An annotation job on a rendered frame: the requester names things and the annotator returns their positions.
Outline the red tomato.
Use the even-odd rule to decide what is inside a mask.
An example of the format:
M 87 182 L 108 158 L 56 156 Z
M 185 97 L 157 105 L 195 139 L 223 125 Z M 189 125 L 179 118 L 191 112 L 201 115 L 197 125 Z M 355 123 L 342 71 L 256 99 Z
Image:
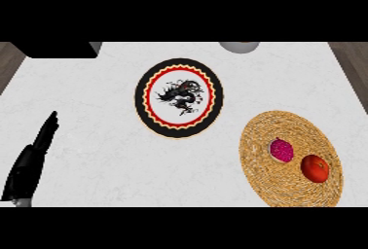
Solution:
M 300 163 L 303 176 L 313 183 L 324 183 L 330 176 L 330 166 L 324 159 L 315 155 L 308 155 Z

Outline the black box appliance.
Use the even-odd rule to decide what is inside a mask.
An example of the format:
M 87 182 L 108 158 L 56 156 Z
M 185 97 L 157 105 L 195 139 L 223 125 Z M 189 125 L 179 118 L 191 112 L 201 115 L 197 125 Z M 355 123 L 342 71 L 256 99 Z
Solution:
M 101 42 L 13 42 L 31 58 L 96 58 Z

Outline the black rimmed dragon plate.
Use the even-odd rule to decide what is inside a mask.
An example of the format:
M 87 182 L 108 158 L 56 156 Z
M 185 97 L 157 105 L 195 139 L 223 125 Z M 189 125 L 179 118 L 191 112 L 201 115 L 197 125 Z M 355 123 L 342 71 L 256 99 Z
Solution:
M 146 127 L 161 136 L 183 139 L 201 133 L 217 120 L 223 86 L 201 62 L 172 58 L 145 72 L 133 98 Z

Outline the round woven straw placemat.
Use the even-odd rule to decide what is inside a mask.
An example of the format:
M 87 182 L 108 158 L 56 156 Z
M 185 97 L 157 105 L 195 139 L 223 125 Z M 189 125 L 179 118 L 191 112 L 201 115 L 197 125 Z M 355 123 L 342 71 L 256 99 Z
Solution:
M 238 143 L 245 179 L 274 207 L 334 207 L 342 198 L 343 171 L 339 154 L 321 129 L 297 114 L 260 113 L 247 123 Z M 322 183 L 302 172 L 302 160 L 321 158 L 328 166 Z

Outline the grey round bowl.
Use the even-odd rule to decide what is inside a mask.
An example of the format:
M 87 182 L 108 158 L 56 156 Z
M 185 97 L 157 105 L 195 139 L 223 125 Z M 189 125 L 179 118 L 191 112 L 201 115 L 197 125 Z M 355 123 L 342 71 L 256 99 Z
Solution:
M 232 53 L 250 53 L 259 47 L 259 42 L 222 42 L 222 47 Z

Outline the pink frosted cupcake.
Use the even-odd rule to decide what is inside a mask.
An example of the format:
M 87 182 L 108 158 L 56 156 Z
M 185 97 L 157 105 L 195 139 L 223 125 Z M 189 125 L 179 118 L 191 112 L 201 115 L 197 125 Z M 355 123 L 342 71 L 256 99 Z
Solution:
M 293 160 L 291 143 L 277 137 L 269 143 L 269 154 L 272 159 L 279 163 L 288 163 Z

